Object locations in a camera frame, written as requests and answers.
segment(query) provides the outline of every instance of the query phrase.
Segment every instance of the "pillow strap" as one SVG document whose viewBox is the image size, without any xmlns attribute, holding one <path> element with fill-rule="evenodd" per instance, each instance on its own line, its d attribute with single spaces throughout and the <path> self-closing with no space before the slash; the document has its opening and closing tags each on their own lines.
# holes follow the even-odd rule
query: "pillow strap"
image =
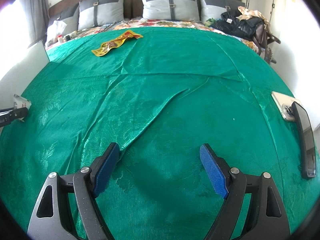
<svg viewBox="0 0 320 240">
<path fill-rule="evenodd" d="M 173 3 L 173 0 L 169 0 L 169 8 L 170 8 L 171 20 L 175 21 L 176 20 L 176 16 L 174 14 L 174 3 Z"/>
<path fill-rule="evenodd" d="M 94 23 L 94 26 L 95 26 L 95 27 L 98 26 L 98 21 L 97 21 L 98 4 L 99 4 L 99 0 L 96 0 L 96 1 L 93 3 L 93 23 Z"/>
<path fill-rule="evenodd" d="M 56 20 L 60 20 L 62 12 L 59 14 L 59 17 Z"/>
<path fill-rule="evenodd" d="M 226 7 L 227 11 L 230 11 L 231 8 L 230 8 L 229 0 L 224 0 L 224 2 L 225 2 L 225 7 Z"/>
</svg>

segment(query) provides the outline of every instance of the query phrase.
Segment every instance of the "black clamp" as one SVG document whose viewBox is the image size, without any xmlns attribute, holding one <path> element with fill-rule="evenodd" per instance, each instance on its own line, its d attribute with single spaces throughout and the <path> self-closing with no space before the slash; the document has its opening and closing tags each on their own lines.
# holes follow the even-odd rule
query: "black clamp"
<svg viewBox="0 0 320 240">
<path fill-rule="evenodd" d="M 68 193 L 76 195 L 78 211 L 88 240 L 114 240 L 100 214 L 95 198 L 104 191 L 119 160 L 119 145 L 111 143 L 90 167 L 74 174 L 47 177 L 33 209 L 28 235 L 33 240 L 76 240 L 77 235 L 70 211 Z"/>
<path fill-rule="evenodd" d="M 33 209 L 28 235 L 33 240 L 81 239 L 75 230 L 68 193 L 76 195 L 80 218 L 88 240 L 114 240 L 100 214 L 95 198 L 104 191 L 119 160 L 119 145 L 111 143 L 90 167 L 74 174 L 47 177 Z M 215 192 L 224 198 L 204 240 L 229 240 L 236 226 L 244 194 L 251 193 L 241 240 L 284 240 L 290 236 L 289 222 L 279 191 L 268 172 L 261 176 L 243 174 L 217 157 L 208 144 L 200 148 L 200 159 Z"/>
<path fill-rule="evenodd" d="M 230 168 L 223 158 L 217 157 L 209 144 L 201 146 L 200 159 L 215 192 L 224 198 L 205 240 L 230 239 L 246 193 L 251 193 L 249 210 L 241 236 L 235 239 L 283 240 L 290 236 L 284 204 L 268 172 L 254 176 L 243 174 L 238 168 Z"/>
<path fill-rule="evenodd" d="M 28 115 L 28 108 L 2 109 L 0 110 L 0 127 L 10 124 L 13 120 L 23 118 Z"/>
</svg>

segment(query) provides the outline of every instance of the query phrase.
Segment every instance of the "white packet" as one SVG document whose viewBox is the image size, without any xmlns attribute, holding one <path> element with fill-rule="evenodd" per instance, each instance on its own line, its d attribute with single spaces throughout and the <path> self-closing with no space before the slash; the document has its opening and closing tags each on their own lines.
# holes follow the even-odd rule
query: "white packet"
<svg viewBox="0 0 320 240">
<path fill-rule="evenodd" d="M 26 107 L 29 110 L 30 106 L 31 106 L 31 101 L 29 101 L 28 99 L 18 96 L 17 94 L 13 95 L 13 109 Z"/>
</svg>

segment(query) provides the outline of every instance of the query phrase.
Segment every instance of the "metal screw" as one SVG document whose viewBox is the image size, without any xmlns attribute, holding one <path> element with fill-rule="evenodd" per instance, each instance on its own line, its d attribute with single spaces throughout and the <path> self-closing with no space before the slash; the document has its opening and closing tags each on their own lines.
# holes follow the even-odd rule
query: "metal screw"
<svg viewBox="0 0 320 240">
<path fill-rule="evenodd" d="M 264 172 L 263 173 L 263 177 L 265 177 L 266 179 L 270 179 L 271 178 L 271 175 L 269 172 Z"/>
<path fill-rule="evenodd" d="M 57 176 L 57 173 L 56 172 L 51 172 L 50 174 L 49 174 L 49 178 L 50 179 L 53 179 L 53 178 L 55 178 Z"/>
<path fill-rule="evenodd" d="M 82 167 L 80 171 L 81 171 L 81 173 L 87 173 L 89 170 L 90 170 L 90 168 L 85 166 L 85 167 Z"/>
<path fill-rule="evenodd" d="M 233 174 L 238 174 L 239 173 L 239 169 L 238 168 L 231 168 L 231 172 Z"/>
</svg>

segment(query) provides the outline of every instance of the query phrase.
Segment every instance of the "snack packet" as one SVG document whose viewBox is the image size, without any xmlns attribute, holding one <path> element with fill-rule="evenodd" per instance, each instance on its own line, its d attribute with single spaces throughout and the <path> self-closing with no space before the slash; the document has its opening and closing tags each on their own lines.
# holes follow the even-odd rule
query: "snack packet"
<svg viewBox="0 0 320 240">
<path fill-rule="evenodd" d="M 28 99 L 25 99 L 17 94 L 13 95 L 13 109 L 26 107 L 28 110 L 30 109 L 31 102 Z"/>
<path fill-rule="evenodd" d="M 134 33 L 132 30 L 127 30 L 125 33 L 121 34 L 119 37 L 111 41 L 102 43 L 99 49 L 94 49 L 92 50 L 92 52 L 97 57 L 101 57 L 103 55 L 106 55 L 111 49 L 119 48 L 127 38 L 133 38 L 133 37 L 136 39 L 143 38 L 142 35 Z"/>
</svg>

